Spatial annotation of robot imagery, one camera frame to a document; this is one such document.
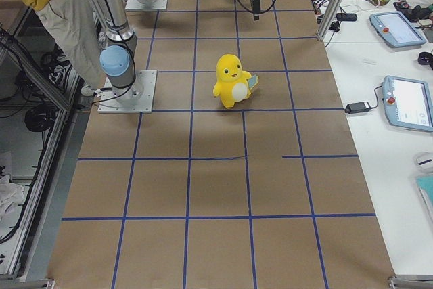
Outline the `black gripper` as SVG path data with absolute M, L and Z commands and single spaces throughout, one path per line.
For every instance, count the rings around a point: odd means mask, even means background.
M 250 0 L 253 14 L 261 14 L 261 0 Z

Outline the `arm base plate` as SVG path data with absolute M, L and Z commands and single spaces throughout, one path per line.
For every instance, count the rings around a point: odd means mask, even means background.
M 126 0 L 127 12 L 156 12 L 165 11 L 168 0 Z
M 97 111 L 100 114 L 151 113 L 156 79 L 156 70 L 140 70 L 131 88 L 121 90 L 112 88 L 109 78 L 106 78 L 104 88 L 109 90 L 101 93 Z

